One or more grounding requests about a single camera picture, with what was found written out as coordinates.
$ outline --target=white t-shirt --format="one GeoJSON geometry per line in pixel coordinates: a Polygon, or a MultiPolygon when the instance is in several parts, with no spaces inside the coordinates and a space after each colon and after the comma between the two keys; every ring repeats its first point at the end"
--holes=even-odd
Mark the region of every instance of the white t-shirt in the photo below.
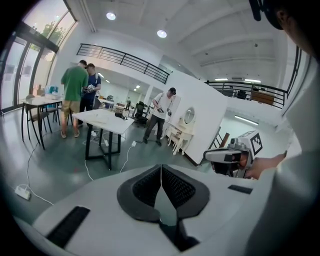
{"type": "Polygon", "coordinates": [[[159,93],[155,98],[155,101],[158,102],[158,105],[161,106],[163,113],[160,113],[156,108],[154,109],[153,114],[161,119],[166,119],[167,109],[171,107],[173,97],[168,98],[166,92],[159,93]]]}

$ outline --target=black slot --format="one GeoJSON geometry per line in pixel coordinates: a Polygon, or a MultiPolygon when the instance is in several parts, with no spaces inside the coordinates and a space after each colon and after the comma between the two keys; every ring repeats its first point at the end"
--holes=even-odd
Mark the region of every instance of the black slot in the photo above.
{"type": "Polygon", "coordinates": [[[251,194],[252,188],[244,187],[244,186],[238,186],[238,185],[231,185],[228,187],[230,190],[238,191],[240,193],[245,193],[245,194],[251,194]]]}
{"type": "Polygon", "coordinates": [[[90,210],[85,207],[76,206],[46,238],[55,245],[64,248],[89,212],[90,210]]]}

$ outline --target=white device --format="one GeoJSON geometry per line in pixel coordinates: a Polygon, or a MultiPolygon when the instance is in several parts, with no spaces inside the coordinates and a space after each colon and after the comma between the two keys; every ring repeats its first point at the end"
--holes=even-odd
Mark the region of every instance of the white device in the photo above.
{"type": "Polygon", "coordinates": [[[242,170],[237,173],[237,177],[243,178],[262,148],[259,132],[252,130],[232,138],[227,147],[205,151],[203,157],[214,165],[217,173],[233,176],[232,172],[239,169],[241,157],[245,156],[246,164],[242,165],[242,170]]]}

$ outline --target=green shirt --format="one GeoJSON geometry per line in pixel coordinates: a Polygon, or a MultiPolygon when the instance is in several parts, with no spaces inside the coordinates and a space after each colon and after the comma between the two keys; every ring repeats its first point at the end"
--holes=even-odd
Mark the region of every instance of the green shirt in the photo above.
{"type": "Polygon", "coordinates": [[[64,100],[79,102],[82,88],[88,86],[88,78],[88,72],[83,67],[68,68],[61,78],[61,84],[64,85],[64,100]]]}

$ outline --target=balcony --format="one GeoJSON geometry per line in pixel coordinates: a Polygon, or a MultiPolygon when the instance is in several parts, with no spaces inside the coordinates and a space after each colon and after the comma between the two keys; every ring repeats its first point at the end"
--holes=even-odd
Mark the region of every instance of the balcony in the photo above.
{"type": "Polygon", "coordinates": [[[108,47],[82,43],[76,55],[88,56],[114,62],[119,65],[123,65],[139,71],[147,76],[158,80],[163,84],[166,84],[169,76],[169,73],[167,73],[166,71],[141,58],[108,47]]]}
{"type": "Polygon", "coordinates": [[[209,81],[206,84],[227,97],[256,101],[279,109],[285,105],[287,91],[272,86],[236,81],[209,81]]]}

